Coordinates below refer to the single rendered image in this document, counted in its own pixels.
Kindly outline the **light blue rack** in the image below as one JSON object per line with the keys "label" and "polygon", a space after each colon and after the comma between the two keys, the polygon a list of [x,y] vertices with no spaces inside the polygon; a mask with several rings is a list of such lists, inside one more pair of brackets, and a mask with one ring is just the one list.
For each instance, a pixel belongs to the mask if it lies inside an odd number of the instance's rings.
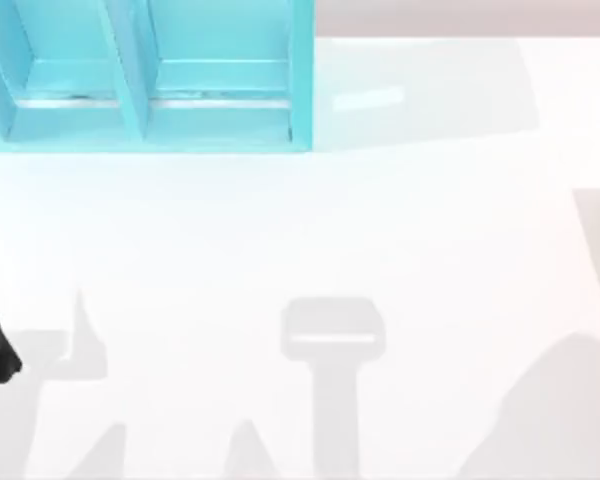
{"label": "light blue rack", "polygon": [[0,0],[0,152],[305,152],[316,0]]}

